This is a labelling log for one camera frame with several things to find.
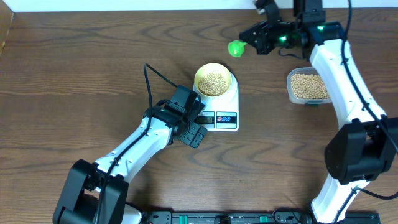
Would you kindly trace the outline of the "green plastic measuring scoop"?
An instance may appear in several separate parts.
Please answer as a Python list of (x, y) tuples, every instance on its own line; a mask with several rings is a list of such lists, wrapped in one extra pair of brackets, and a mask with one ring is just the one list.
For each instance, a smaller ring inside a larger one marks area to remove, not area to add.
[(228, 44), (228, 52), (232, 57), (240, 58), (245, 51), (245, 42), (234, 40)]

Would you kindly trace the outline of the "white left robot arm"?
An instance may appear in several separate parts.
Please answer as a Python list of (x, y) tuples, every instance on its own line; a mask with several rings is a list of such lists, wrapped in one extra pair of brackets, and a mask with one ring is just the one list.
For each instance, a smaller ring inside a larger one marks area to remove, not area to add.
[(146, 162), (174, 139), (196, 149), (206, 128), (190, 123), (181, 135), (157, 118), (144, 118), (116, 149), (71, 167), (53, 214), (54, 223), (139, 223), (142, 213), (126, 203), (129, 183)]

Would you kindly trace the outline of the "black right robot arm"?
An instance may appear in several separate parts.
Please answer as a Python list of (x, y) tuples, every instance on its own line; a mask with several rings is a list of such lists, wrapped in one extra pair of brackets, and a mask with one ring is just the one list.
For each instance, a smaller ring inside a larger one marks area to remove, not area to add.
[(348, 26), (328, 22), (321, 0), (295, 1), (294, 20), (283, 21), (274, 1), (254, 3), (266, 20), (239, 34), (259, 55), (300, 47), (321, 76), (335, 109), (339, 130), (325, 149), (328, 176), (312, 200), (307, 223), (344, 223), (359, 192), (387, 172), (397, 154), (397, 119), (370, 94), (356, 67)]

